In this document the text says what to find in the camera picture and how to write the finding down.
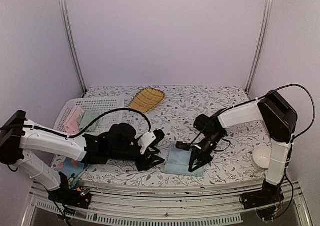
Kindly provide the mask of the light blue towel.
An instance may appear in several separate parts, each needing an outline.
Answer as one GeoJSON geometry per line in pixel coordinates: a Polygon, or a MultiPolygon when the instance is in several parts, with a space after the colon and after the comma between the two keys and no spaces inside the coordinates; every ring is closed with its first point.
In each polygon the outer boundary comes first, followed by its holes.
{"type": "Polygon", "coordinates": [[[191,151],[178,149],[174,144],[171,144],[163,171],[167,174],[202,177],[204,175],[203,167],[193,172],[189,171],[190,156],[191,151]]]}

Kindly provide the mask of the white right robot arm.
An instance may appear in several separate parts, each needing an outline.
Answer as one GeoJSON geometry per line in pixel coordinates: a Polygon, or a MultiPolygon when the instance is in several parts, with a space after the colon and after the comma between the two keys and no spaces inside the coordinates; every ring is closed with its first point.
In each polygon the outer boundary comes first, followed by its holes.
{"type": "Polygon", "coordinates": [[[192,152],[188,170],[193,172],[213,160],[212,151],[220,140],[227,136],[227,129],[252,121],[262,121],[271,142],[269,167],[265,181],[270,185],[259,192],[262,204],[269,204],[278,196],[278,185],[289,163],[288,156],[293,143],[298,114],[276,91],[270,91],[256,100],[241,103],[217,111],[210,117],[201,114],[196,117],[194,127],[204,135],[198,143],[191,142],[192,152]]]}

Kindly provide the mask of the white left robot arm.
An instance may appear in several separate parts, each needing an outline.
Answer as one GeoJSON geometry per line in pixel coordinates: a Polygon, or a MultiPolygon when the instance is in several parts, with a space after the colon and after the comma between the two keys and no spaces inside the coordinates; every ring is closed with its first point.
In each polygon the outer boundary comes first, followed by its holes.
{"type": "Polygon", "coordinates": [[[53,171],[32,151],[63,155],[89,165],[104,165],[109,159],[135,161],[137,170],[147,171],[165,160],[157,144],[164,139],[161,129],[148,130],[137,137],[128,123],[113,124],[98,135],[82,129],[76,134],[55,131],[26,118],[18,110],[0,128],[0,161],[22,168],[32,179],[43,184],[63,202],[70,203],[74,192],[65,173],[53,171]]]}

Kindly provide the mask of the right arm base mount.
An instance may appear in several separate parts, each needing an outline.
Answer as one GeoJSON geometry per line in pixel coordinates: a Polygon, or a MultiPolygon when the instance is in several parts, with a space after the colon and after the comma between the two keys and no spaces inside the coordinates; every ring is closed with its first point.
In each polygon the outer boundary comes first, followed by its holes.
{"type": "Polygon", "coordinates": [[[240,195],[239,201],[245,209],[256,208],[280,202],[284,199],[281,184],[273,185],[264,179],[260,190],[246,192],[240,195]]]}

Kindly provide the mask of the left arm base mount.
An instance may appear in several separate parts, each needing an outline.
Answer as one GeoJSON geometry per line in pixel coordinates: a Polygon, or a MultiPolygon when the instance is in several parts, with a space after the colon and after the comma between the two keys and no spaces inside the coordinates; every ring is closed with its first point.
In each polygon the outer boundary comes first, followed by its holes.
{"type": "Polygon", "coordinates": [[[82,209],[88,209],[91,203],[92,194],[86,187],[77,187],[70,189],[58,188],[48,191],[48,199],[61,203],[63,206],[73,206],[82,209]]]}

